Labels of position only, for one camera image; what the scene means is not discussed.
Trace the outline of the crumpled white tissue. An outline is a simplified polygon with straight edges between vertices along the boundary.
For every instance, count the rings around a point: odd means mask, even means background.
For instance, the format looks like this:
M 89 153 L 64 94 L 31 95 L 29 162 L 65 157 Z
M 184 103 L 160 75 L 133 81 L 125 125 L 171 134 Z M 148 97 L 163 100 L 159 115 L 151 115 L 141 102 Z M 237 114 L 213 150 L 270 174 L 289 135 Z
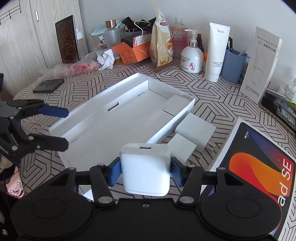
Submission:
M 103 55 L 97 54 L 97 62 L 100 64 L 99 70 L 112 69 L 115 57 L 112 49 L 106 50 Z

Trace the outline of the white open box tray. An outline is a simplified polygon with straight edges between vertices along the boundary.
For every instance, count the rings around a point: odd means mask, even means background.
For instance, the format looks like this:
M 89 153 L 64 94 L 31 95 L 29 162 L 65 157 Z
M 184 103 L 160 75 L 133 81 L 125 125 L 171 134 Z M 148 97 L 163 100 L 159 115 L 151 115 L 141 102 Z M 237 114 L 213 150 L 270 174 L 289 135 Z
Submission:
M 65 167 L 87 171 L 110 164 L 128 143 L 160 143 L 194 107 L 195 99 L 141 73 L 125 78 L 81 104 L 50 127 L 65 138 Z

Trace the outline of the smaller white small box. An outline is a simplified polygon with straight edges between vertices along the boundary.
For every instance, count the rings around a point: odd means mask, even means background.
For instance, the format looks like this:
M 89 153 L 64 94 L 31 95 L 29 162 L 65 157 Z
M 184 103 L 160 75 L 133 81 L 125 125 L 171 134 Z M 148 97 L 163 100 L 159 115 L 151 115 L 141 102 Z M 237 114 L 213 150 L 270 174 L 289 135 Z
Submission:
M 188 159 L 197 146 L 178 133 L 173 136 L 167 145 L 171 149 L 171 156 L 177 158 L 185 166 L 190 164 Z

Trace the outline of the blue face mask pack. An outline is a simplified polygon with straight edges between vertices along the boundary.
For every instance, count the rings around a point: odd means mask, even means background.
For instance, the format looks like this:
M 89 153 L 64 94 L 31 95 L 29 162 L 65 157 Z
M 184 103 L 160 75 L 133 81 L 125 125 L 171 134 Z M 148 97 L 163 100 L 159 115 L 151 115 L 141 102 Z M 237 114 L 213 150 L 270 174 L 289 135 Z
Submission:
M 116 20 L 107 20 L 105 24 L 100 25 L 93 32 L 90 33 L 91 36 L 100 36 L 104 34 L 106 31 L 115 30 L 119 28 L 119 25 L 122 21 L 117 22 Z

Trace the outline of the tablet with dark screen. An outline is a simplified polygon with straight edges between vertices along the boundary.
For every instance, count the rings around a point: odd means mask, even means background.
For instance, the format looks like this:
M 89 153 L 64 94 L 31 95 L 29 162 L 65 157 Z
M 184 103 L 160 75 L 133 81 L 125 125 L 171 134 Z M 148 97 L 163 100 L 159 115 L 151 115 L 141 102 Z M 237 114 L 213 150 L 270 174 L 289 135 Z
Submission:
M 70 15 L 55 23 L 62 63 L 70 64 L 80 60 L 74 16 Z

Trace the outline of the beige snack bag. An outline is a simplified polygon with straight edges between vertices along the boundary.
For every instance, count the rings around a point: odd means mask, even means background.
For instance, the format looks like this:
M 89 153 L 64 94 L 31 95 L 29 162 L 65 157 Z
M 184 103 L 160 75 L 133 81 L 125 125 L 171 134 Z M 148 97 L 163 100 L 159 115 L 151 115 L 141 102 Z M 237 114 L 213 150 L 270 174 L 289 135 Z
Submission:
M 170 25 L 163 12 L 152 3 L 156 19 L 152 27 L 150 57 L 156 72 L 164 69 L 173 59 L 174 46 Z

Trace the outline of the white cosmetic tube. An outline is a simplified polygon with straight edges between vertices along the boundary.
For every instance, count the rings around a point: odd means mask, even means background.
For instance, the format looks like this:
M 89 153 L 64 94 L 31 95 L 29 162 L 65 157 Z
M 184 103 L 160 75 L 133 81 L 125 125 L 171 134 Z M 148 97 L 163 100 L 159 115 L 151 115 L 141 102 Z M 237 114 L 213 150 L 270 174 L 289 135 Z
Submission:
M 210 23 L 207 61 L 205 78 L 211 82 L 217 82 L 223 66 L 226 46 L 230 34 L 230 27 Z

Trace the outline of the white pump lotion bottle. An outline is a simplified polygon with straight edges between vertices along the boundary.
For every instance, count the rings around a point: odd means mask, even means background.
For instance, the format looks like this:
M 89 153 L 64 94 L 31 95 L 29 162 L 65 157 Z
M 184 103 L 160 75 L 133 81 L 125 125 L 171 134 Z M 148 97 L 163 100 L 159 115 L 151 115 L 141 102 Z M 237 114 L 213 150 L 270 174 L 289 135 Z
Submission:
M 197 30 L 185 29 L 186 32 L 191 33 L 189 45 L 181 52 L 180 67 L 187 73 L 200 73 L 203 67 L 204 55 L 198 47 Z

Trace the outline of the plastic bag with pink items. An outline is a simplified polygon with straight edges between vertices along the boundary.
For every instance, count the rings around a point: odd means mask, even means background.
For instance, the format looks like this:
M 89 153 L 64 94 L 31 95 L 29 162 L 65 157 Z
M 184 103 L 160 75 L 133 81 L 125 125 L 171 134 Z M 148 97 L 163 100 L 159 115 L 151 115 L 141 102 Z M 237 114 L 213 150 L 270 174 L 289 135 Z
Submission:
M 45 68 L 40 71 L 39 81 L 51 79 L 65 79 L 85 73 L 92 73 L 99 69 L 99 63 L 93 60 L 80 60 L 72 64 L 59 64 L 53 68 Z

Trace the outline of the white tall product box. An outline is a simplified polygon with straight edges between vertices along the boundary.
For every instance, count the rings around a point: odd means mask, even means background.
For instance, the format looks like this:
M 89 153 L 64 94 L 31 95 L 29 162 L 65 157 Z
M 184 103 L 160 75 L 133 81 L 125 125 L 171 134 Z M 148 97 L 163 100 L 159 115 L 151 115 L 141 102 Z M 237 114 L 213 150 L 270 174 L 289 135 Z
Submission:
M 281 50 L 282 39 L 257 27 L 250 60 L 240 92 L 255 103 L 263 97 L 273 75 Z

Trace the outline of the Redmi Pad SE box lid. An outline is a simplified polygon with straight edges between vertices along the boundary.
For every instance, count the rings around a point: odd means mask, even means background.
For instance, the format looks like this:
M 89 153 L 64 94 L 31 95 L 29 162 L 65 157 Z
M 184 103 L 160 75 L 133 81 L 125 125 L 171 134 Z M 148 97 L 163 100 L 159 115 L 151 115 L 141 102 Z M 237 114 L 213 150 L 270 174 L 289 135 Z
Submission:
M 295 159 L 271 138 L 239 118 L 222 148 L 207 167 L 224 167 L 280 206 L 282 219 L 272 235 L 295 240 Z

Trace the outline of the black clutter pile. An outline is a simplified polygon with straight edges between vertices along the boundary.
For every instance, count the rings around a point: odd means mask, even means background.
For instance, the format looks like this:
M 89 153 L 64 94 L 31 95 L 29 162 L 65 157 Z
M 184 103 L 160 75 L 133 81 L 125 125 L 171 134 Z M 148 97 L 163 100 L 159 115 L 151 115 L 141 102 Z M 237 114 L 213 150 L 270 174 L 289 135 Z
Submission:
M 139 35 L 146 35 L 152 32 L 152 26 L 156 17 L 146 21 L 133 21 L 129 16 L 124 18 L 119 25 L 121 39 L 126 37 L 136 37 Z

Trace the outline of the larger white small box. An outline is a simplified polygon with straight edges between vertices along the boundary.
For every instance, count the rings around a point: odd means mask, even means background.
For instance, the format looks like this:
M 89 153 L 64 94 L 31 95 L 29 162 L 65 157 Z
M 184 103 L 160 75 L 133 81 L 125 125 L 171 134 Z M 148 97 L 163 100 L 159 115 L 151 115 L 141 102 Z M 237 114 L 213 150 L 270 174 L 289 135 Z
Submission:
M 196 150 L 203 152 L 216 127 L 198 116 L 189 113 L 176 127 L 175 133 L 193 142 Z

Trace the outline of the blue pen holder cup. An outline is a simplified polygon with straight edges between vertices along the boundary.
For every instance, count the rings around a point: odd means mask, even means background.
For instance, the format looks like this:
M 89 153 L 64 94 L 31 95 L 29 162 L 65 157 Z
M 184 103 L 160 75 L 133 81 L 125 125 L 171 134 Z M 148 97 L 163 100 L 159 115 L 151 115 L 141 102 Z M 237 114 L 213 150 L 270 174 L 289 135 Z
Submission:
M 247 48 L 242 51 L 236 51 L 233 48 L 233 39 L 229 37 L 226 47 L 221 76 L 233 83 L 238 83 L 247 58 Z

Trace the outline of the white charger adapter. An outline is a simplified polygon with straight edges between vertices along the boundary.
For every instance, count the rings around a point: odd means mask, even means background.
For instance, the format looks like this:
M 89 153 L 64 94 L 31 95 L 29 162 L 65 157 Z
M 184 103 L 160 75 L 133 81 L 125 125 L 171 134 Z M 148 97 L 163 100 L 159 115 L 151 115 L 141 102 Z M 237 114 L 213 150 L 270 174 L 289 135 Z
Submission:
M 165 196 L 170 189 L 171 148 L 164 144 L 129 143 L 120 151 L 125 191 Z

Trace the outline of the pink water bottle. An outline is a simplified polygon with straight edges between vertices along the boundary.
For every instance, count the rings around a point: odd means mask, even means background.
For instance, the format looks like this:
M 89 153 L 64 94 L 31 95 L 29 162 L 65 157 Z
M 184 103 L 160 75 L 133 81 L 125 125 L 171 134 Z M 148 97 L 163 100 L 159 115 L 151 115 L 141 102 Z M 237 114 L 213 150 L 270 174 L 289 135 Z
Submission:
M 175 17 L 175 22 L 170 25 L 170 28 L 173 34 L 173 58 L 180 59 L 182 50 L 188 45 L 187 32 L 185 31 L 185 29 L 187 29 L 187 26 L 183 23 L 182 18 L 180 16 L 177 16 Z

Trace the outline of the grey bottle gold cap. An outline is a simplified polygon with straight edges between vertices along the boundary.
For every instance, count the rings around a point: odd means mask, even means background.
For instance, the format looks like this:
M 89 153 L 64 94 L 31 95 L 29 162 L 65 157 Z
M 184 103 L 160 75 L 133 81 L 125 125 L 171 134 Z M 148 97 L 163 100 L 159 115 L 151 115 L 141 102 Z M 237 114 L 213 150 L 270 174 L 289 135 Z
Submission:
M 116 27 L 116 24 L 116 20 L 107 20 L 105 22 L 106 30 L 104 35 L 108 49 L 121 43 L 120 30 Z

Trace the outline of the black wallet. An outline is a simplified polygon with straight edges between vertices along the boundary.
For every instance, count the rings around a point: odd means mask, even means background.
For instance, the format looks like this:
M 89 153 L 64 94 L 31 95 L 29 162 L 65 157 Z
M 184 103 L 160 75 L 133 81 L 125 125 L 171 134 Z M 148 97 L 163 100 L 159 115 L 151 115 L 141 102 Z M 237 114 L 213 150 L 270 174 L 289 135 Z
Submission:
M 64 79 L 43 81 L 33 89 L 33 93 L 53 93 L 60 85 L 64 83 L 64 81 Z

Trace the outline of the orange cardboard box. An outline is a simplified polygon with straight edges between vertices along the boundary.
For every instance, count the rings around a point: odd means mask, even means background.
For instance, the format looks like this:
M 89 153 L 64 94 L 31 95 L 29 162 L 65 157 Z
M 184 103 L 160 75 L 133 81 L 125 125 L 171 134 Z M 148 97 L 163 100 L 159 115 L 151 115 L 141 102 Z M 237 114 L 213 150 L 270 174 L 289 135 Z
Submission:
M 150 57 L 151 34 L 139 35 L 132 38 L 132 45 L 122 42 L 111 49 L 119 54 L 123 64 L 132 64 Z

